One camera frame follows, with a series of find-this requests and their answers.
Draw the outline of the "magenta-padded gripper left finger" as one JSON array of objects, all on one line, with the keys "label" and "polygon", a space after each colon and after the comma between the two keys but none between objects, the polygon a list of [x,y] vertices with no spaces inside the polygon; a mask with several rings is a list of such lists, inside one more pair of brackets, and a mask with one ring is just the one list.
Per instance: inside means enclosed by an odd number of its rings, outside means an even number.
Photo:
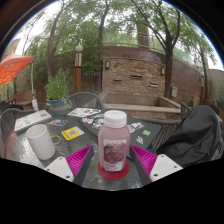
[{"label": "magenta-padded gripper left finger", "polygon": [[93,155],[93,146],[89,145],[67,158],[58,157],[45,170],[81,186]]}]

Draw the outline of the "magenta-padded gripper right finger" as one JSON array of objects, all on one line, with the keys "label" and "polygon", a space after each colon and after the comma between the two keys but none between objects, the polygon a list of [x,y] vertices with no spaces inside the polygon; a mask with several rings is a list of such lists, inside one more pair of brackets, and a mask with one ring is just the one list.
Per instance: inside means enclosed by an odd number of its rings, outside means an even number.
[{"label": "magenta-padded gripper right finger", "polygon": [[143,185],[164,178],[182,169],[165,154],[155,155],[137,146],[130,146],[130,157]]}]

